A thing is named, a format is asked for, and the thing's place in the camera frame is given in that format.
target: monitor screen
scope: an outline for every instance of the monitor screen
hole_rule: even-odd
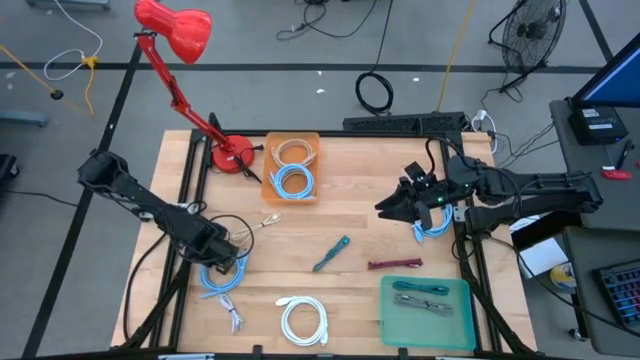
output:
[[[637,104],[640,106],[640,48],[613,67],[602,79],[588,89],[584,102]]]

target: black keyboard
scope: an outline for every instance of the black keyboard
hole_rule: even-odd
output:
[[[346,118],[342,122],[342,128],[347,131],[397,132],[416,135],[464,131],[467,125],[463,112],[369,116]]]
[[[593,275],[617,322],[627,328],[639,325],[640,259],[593,270]]]

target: lamp base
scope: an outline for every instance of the lamp base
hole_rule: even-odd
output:
[[[251,141],[244,136],[229,135],[227,141],[231,143],[232,150],[226,151],[219,146],[213,148],[213,164],[220,169],[220,171],[227,174],[235,174],[242,171],[242,167],[235,161],[235,157],[238,156],[242,159],[245,167],[251,166],[255,154],[253,151],[253,145]]]

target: lamp shade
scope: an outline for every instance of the lamp shade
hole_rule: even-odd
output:
[[[169,41],[173,52],[186,64],[198,60],[209,41],[213,20],[201,10],[173,11],[155,0],[138,0],[138,22]]]

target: white cable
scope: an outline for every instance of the white cable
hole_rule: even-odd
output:
[[[300,304],[308,304],[313,306],[314,308],[316,308],[316,310],[318,310],[318,315],[320,317],[318,329],[308,339],[299,338],[289,327],[289,314],[291,314],[293,309],[295,309],[295,307]],[[329,322],[327,320],[327,310],[325,310],[320,301],[312,298],[311,296],[292,296],[281,298],[276,301],[276,306],[284,305],[287,305],[287,308],[284,309],[280,325],[282,326],[282,332],[284,333],[284,336],[287,337],[287,339],[298,346],[312,346],[317,344],[318,342],[320,342],[320,345],[322,346],[327,344],[327,342],[329,341]]]
[[[273,157],[273,161],[276,163],[276,165],[278,165],[278,167],[287,165],[282,161],[282,159],[280,159],[280,154],[288,148],[294,146],[302,146],[307,150],[307,157],[299,163],[300,165],[309,167],[309,165],[313,162],[313,159],[315,159],[316,157],[316,153],[313,151],[313,148],[308,142],[302,139],[289,139],[278,145],[277,147],[271,148],[271,157]]]
[[[235,334],[236,331],[240,331],[242,329],[242,325],[244,324],[244,319],[240,314],[238,314],[238,310],[236,310],[235,306],[231,302],[231,298],[227,294],[220,294],[216,296],[218,302],[225,308],[229,313],[231,313],[231,334]]]
[[[478,113],[476,114],[476,116],[474,116],[473,119],[471,119],[471,128],[475,132],[480,131],[482,129],[482,121],[484,121],[485,118],[489,119],[489,122],[491,123],[491,129],[495,133],[497,131],[496,123],[493,121],[491,116],[489,116],[489,114],[485,110],[478,110]],[[478,126],[477,129],[476,129],[476,126],[474,125],[476,121],[480,122],[480,126]],[[497,149],[498,149],[498,141],[494,139],[493,147],[491,148],[491,153],[495,154]]]
[[[255,233],[256,231],[262,229],[263,227],[273,225],[279,222],[280,220],[282,220],[282,215],[280,215],[279,213],[273,213],[269,215],[268,218],[264,219],[264,221],[261,222],[260,224],[252,226],[251,231]],[[249,229],[244,229],[244,230],[236,231],[235,233],[233,233],[233,235],[231,235],[231,238],[229,240],[233,245],[237,247],[241,247],[247,242],[247,240],[249,240],[250,237],[251,237],[251,232],[249,232]]]
[[[64,8],[62,7],[62,5],[60,5],[60,2],[58,0],[54,0],[56,5],[58,5],[58,7],[60,8],[60,10],[62,11],[62,13],[69,19],[71,20],[74,24],[80,26],[81,28],[85,29],[86,31],[88,31],[89,33],[93,34],[93,36],[98,38],[98,41],[100,41],[99,45],[98,45],[98,49],[96,50],[96,52],[93,53],[93,55],[91,56],[96,56],[98,55],[98,52],[100,52],[100,49],[102,49],[102,38],[100,37],[100,35],[96,34],[93,30],[89,29],[88,27],[80,24],[79,22],[77,22],[74,18],[72,18],[69,14],[67,14],[67,12],[64,10]],[[78,64],[78,66],[76,66],[75,68],[73,68],[71,71],[69,71],[68,73],[57,77],[57,78],[53,78],[51,76],[49,76],[49,74],[47,73],[47,69],[49,68],[49,66],[51,65],[51,63],[53,63],[54,61],[58,60],[59,58],[72,53],[72,52],[78,52],[80,53],[80,64]],[[82,67],[82,60],[85,58],[84,52],[80,49],[69,49],[66,51],[61,52],[60,54],[52,57],[49,61],[47,61],[46,64],[44,64],[44,77],[46,77],[48,80],[51,81],[57,81],[57,80],[62,80],[64,78],[66,78],[67,76],[73,74],[74,72],[76,72],[76,70],[80,69]]]

